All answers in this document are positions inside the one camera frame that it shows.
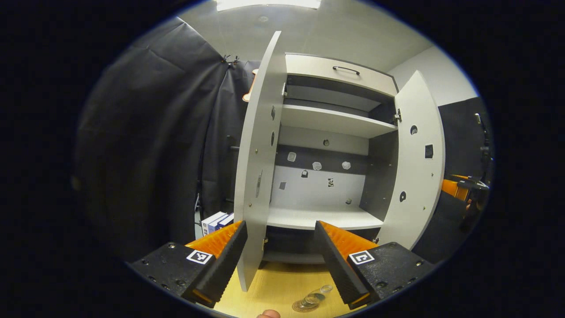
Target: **door hinge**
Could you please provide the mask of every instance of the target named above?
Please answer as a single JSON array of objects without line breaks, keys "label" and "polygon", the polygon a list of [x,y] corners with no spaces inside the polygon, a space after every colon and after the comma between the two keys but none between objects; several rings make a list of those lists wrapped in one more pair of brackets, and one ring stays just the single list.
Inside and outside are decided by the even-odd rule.
[{"label": "door hinge", "polygon": [[397,126],[398,126],[398,122],[402,122],[402,115],[400,114],[400,108],[398,109],[398,113],[394,115],[394,117],[392,118],[392,121]]}]

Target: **wooden table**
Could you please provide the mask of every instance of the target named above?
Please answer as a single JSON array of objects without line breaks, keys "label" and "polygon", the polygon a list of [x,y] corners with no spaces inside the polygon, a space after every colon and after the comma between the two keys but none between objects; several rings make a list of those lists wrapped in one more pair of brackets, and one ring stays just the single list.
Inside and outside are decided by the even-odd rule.
[{"label": "wooden table", "polygon": [[[291,308],[296,300],[324,285],[332,285],[334,289],[318,309],[300,313]],[[221,301],[214,307],[219,312],[242,318],[255,318],[267,309],[278,311],[281,318],[336,317],[352,311],[341,300],[332,276],[323,264],[267,263],[257,271],[246,293],[241,290],[235,270]]]}]

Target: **cabinet door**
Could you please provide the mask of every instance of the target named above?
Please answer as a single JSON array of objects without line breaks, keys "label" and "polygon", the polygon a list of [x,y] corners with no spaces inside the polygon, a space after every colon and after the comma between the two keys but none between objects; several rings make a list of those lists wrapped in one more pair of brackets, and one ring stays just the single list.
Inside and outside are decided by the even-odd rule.
[{"label": "cabinet door", "polygon": [[234,220],[247,223],[247,243],[237,264],[241,289],[247,291],[263,258],[271,181],[283,108],[286,61],[273,35],[251,90],[237,160]]},{"label": "cabinet door", "polygon": [[397,242],[412,249],[428,226],[440,195],[445,166],[444,128],[419,71],[394,97],[394,103],[402,117],[398,122],[398,167],[379,243]]}]

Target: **drawer handle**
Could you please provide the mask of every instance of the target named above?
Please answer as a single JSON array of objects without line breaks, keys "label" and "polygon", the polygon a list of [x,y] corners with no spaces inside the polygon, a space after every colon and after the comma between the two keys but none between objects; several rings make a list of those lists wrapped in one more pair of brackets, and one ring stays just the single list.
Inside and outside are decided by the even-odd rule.
[{"label": "drawer handle", "polygon": [[334,66],[334,67],[332,67],[332,68],[333,68],[334,70],[337,70],[338,68],[343,68],[344,70],[354,71],[357,75],[360,75],[360,74],[361,74],[361,73],[359,73],[359,71],[355,71],[355,70],[352,70],[352,69],[347,68],[347,67]]}]

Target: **white cabinet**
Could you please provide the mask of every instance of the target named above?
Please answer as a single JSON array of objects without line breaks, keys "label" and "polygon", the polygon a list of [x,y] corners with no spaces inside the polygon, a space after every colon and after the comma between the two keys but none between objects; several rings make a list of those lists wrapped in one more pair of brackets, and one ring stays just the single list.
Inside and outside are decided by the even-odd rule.
[{"label": "white cabinet", "polygon": [[[347,230],[380,228],[381,243],[412,248],[444,173],[441,118],[419,72],[397,92],[382,72],[285,54],[280,36],[275,32],[256,75],[237,163],[234,214],[247,221],[248,232],[237,266],[244,291],[263,257],[267,225],[313,230],[322,220]],[[398,146],[377,151],[398,152],[398,162],[368,156],[371,141],[383,136],[394,136]],[[373,165],[396,168],[384,217],[361,208],[364,197],[383,196],[371,186],[374,175],[366,182]]]}]

